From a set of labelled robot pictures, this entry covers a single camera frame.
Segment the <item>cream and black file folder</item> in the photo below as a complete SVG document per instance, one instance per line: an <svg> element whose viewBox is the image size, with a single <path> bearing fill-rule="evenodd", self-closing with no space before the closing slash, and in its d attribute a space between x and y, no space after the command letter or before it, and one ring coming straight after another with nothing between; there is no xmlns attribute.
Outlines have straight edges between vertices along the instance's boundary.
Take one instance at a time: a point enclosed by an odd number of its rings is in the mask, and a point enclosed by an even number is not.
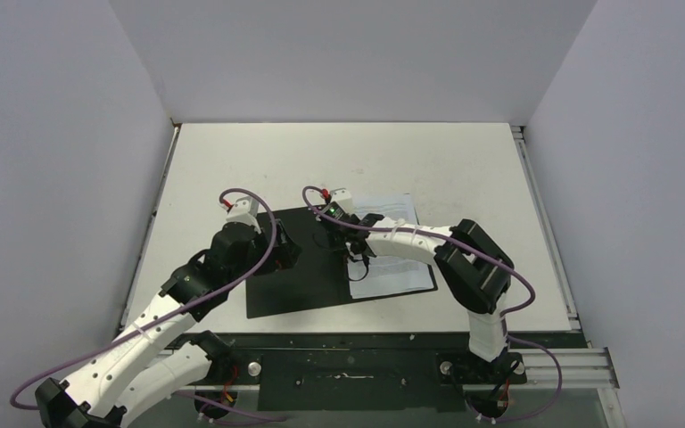
<svg viewBox="0 0 685 428"><path fill-rule="evenodd" d="M311 211L305 208L279 210L275 216L282 221L292 240L301 246L301 255L292 268L247 280L245 308L249 319L438 290L435 274L430 267L436 285L431 291L353 300L347 267L350 262L345 262L342 256L327 248L326 232Z"/></svg>

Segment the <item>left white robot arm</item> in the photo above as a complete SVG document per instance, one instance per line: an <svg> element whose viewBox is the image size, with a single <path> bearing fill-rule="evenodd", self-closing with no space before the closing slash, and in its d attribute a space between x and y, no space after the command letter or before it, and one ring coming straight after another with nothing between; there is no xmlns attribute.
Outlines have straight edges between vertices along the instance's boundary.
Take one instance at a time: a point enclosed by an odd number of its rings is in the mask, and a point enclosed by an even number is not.
<svg viewBox="0 0 685 428"><path fill-rule="evenodd" d="M161 361L155 357L247 278L294 266L300 247L279 219L268 220L262 228L254 215L231 210L210 247L174 270L113 346L62 379L46 378L35 391L43 426L127 427L182 387L221 383L231 375L232 350L211 331Z"/></svg>

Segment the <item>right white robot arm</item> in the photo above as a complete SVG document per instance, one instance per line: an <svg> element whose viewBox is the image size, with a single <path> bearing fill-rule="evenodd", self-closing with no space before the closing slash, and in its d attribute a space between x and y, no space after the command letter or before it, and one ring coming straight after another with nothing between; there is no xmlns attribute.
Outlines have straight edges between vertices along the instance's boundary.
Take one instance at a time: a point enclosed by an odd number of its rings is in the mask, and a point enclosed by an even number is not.
<svg viewBox="0 0 685 428"><path fill-rule="evenodd" d="M506 309L512 261L473 220L456 226L422 227L381 214L360 218L338 202L312 211L334 243L363 259L417 261L440 272L453 298L469 315L470 374L488 383L504 370L508 350Z"/></svg>

